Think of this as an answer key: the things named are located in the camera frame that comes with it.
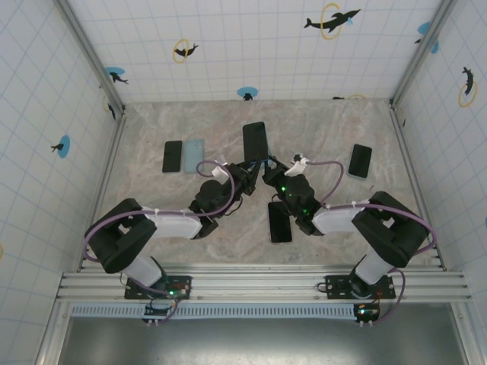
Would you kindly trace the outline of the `pale teal phone case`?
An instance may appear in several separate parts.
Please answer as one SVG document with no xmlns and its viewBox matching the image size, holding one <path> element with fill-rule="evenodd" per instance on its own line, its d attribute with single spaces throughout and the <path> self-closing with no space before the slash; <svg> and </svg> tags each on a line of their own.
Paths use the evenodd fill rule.
<svg viewBox="0 0 487 365">
<path fill-rule="evenodd" d="M 196 166 L 204 159 L 204 140 L 188 140 L 183 149 L 184 173 L 196 173 Z"/>
</svg>

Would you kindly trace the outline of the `aluminium mounting beam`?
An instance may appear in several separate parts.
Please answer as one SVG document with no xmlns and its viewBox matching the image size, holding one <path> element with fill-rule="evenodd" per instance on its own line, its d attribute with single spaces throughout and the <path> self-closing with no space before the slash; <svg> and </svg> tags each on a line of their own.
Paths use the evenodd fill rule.
<svg viewBox="0 0 487 365">
<path fill-rule="evenodd" d="M 425 271 L 424 266 L 392 275 L 396 289 L 405 290 L 404 303 L 470 302 L 472 294 L 458 271 Z M 347 275 L 348 266 L 165 264 L 169 275 L 189 275 L 192 303 L 318 303 L 326 295 L 316 284 L 327 275 Z M 100 265 L 65 273 L 57 297 L 65 302 L 120 302 L 125 288 L 119 275 L 107 274 Z"/>
</svg>

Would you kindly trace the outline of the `small circuit board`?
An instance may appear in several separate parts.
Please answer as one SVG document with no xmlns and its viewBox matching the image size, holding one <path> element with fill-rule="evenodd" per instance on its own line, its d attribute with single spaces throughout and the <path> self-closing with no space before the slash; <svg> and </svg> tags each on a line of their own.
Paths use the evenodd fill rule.
<svg viewBox="0 0 487 365">
<path fill-rule="evenodd" d="M 164 308 L 147 305 L 144 310 L 142 321 L 147 327 L 158 327 L 165 323 L 172 315 L 173 307 L 166 306 Z"/>
<path fill-rule="evenodd" d="M 354 305 L 355 321 L 362 328 L 365 325 L 372 326 L 380 318 L 380 305 L 378 303 L 366 303 Z"/>
</svg>

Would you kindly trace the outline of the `grey metal sheet panel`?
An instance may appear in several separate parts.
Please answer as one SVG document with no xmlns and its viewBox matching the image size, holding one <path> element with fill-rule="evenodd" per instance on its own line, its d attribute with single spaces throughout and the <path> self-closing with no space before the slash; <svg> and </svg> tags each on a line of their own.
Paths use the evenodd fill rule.
<svg viewBox="0 0 487 365">
<path fill-rule="evenodd" d="M 379 325 L 331 319 L 71 321 L 60 365 L 466 365 L 445 308 Z"/>
</svg>

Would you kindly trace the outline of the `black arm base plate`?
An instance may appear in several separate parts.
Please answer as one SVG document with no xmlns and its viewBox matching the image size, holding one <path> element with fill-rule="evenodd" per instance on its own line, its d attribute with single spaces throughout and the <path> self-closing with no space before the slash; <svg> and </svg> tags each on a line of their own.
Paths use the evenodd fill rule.
<svg viewBox="0 0 487 365">
<path fill-rule="evenodd" d="M 355 274 L 327 275 L 325 277 L 326 295 L 331 300 L 373 300 L 395 299 L 396 291 L 392 278 L 384 275 L 375 284 L 367 284 Z"/>
<path fill-rule="evenodd" d="M 166 294 L 140 288 L 132 279 L 128 279 L 124 298 L 127 300 L 188 300 L 192 289 L 192 279 L 189 275 L 169 275 L 165 277 L 162 286 L 158 287 L 158 290 L 164 290 Z"/>
</svg>

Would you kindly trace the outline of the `aluminium table side rail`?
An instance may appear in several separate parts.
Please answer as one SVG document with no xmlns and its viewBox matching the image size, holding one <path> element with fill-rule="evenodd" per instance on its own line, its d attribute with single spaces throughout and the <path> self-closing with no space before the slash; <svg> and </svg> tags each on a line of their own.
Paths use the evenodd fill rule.
<svg viewBox="0 0 487 365">
<path fill-rule="evenodd" d="M 110 143 L 107 148 L 107 155 L 103 162 L 103 168 L 100 175 L 100 181 L 97 187 L 97 193 L 95 200 L 91 208 L 91 216 L 88 219 L 85 230 L 88 230 L 100 216 L 101 207 L 103 204 L 104 196 L 106 195 L 107 186 L 110 180 L 110 174 L 113 170 L 113 163 L 116 158 L 116 153 L 119 148 L 119 143 L 123 134 L 123 129 L 126 124 L 126 112 L 124 112 L 116 121 L 113 134 L 110 138 Z"/>
<path fill-rule="evenodd" d="M 428 210 L 421 183 L 419 181 L 419 170 L 412 159 L 412 148 L 409 146 L 403 127 L 400 124 L 398 115 L 399 108 L 396 107 L 390 99 L 386 99 L 385 105 L 387 106 L 387 124 L 391 127 L 393 134 L 392 149 L 394 149 L 395 154 L 399 155 L 399 170 L 401 177 L 406 179 L 406 198 L 403 201 L 403 204 L 434 227 L 434 220 Z M 411 266 L 424 266 L 425 271 L 447 270 L 438 243 L 435 243 L 427 251 L 418 254 L 412 260 Z"/>
</svg>

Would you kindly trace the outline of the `aluminium corner post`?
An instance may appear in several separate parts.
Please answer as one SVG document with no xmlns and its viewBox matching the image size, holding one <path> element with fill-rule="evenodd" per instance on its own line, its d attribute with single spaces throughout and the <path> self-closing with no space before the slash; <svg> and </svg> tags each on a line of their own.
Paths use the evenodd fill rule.
<svg viewBox="0 0 487 365">
<path fill-rule="evenodd" d="M 423 35 L 418 49 L 408 64 L 393 97 L 390 99 L 390 105 L 393 110 L 399 106 L 406 95 L 415 76 L 419 73 L 425 60 L 431 53 L 431 49 L 438 41 L 444 25 L 459 2 L 460 0 L 440 0 L 438 9 L 430 22 L 428 30 Z"/>
<path fill-rule="evenodd" d="M 103 63 L 101 62 L 94 46 L 89 40 L 88 35 L 84 31 L 74 9 L 69 0 L 53 0 L 53 4 L 60 13 L 65 25 L 75 39 L 83 56 L 87 59 L 91 70 L 100 84 L 101 89 L 107 96 L 108 103 L 114 108 L 115 112 L 122 115 L 125 111 L 125 105 L 116 91 L 114 83 L 107 73 Z"/>
</svg>

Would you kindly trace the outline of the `aluminium frame leg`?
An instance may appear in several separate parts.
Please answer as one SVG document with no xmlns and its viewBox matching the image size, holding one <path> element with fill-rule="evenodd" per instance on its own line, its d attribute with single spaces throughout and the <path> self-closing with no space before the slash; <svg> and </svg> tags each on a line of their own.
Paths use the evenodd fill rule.
<svg viewBox="0 0 487 365">
<path fill-rule="evenodd" d="M 450 305 L 466 365 L 483 365 L 483 356 L 465 303 Z"/>
<path fill-rule="evenodd" d="M 72 305 L 55 302 L 34 365 L 58 365 L 68 332 Z"/>
</svg>

